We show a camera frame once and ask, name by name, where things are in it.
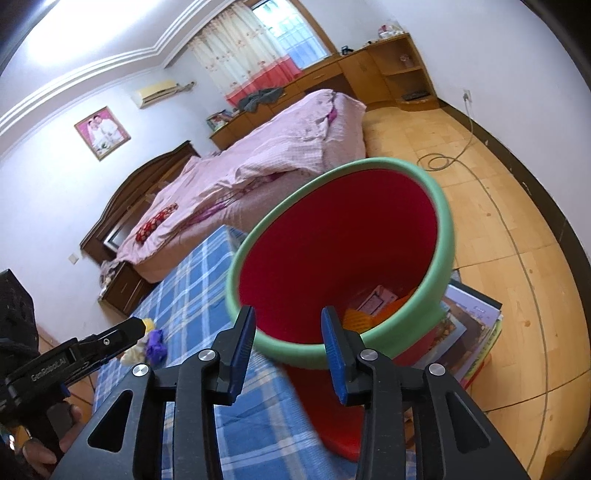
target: ceiling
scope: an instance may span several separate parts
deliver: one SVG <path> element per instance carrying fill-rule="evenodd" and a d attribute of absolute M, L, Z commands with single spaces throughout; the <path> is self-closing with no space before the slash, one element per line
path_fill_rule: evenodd
<path fill-rule="evenodd" d="M 48 116 L 164 67 L 233 0 L 60 0 L 0 76 L 0 155 Z"/>

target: air conditioner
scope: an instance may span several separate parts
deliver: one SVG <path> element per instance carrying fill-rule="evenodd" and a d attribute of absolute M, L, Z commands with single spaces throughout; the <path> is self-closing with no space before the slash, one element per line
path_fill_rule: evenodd
<path fill-rule="evenodd" d="M 156 83 L 149 87 L 142 88 L 132 95 L 132 98 L 139 108 L 145 108 L 152 103 L 168 98 L 179 92 L 186 92 L 193 88 L 195 82 L 181 86 L 172 80 Z"/>

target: metal screw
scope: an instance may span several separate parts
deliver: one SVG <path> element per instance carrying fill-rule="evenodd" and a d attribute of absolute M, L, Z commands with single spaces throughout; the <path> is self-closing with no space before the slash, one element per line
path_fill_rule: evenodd
<path fill-rule="evenodd" d="M 440 364 L 431 364 L 429 365 L 429 372 L 431 372 L 436 377 L 440 377 L 445 373 L 445 367 Z"/>
<path fill-rule="evenodd" d="M 199 357 L 199 359 L 203 362 L 209 362 L 216 357 L 216 352 L 206 348 L 205 350 L 201 350 L 197 357 Z"/>
<path fill-rule="evenodd" d="M 372 350 L 371 348 L 366 348 L 365 350 L 362 350 L 362 352 L 359 354 L 359 356 L 363 360 L 367 360 L 368 362 L 372 362 L 373 360 L 377 359 L 378 353 L 375 350 Z"/>
<path fill-rule="evenodd" d="M 133 374 L 136 377 L 143 377 L 149 371 L 150 371 L 150 368 L 148 367 L 148 365 L 145 365 L 145 364 L 136 365 L 134 367 L 134 369 L 132 370 Z"/>

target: black baseboard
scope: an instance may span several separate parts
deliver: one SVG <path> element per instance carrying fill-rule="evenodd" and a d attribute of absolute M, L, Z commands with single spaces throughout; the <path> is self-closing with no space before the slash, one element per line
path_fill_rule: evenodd
<path fill-rule="evenodd" d="M 452 116 L 467 129 L 470 129 L 470 120 L 465 113 L 441 99 L 439 101 L 445 113 Z M 570 271 L 573 273 L 574 282 L 577 285 L 579 297 L 583 304 L 587 331 L 591 340 L 591 265 L 589 265 L 589 259 L 569 221 L 543 185 L 531 174 L 526 166 L 506 146 L 476 122 L 474 122 L 474 136 L 486 144 L 488 149 L 507 167 L 550 226 L 566 257 L 566 261 L 569 263 Z M 591 428 L 587 427 L 583 437 L 579 440 L 579 444 L 563 465 L 556 479 L 578 480 L 584 478 L 588 480 L 589 469 L 591 469 Z"/>

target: white floral curtain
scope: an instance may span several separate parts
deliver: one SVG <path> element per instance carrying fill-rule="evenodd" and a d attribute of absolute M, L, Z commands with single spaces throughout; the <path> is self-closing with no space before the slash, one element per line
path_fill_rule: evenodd
<path fill-rule="evenodd" d="M 267 27 L 242 2 L 211 20 L 189 42 L 189 48 L 235 106 L 249 93 L 283 86 L 301 74 Z"/>

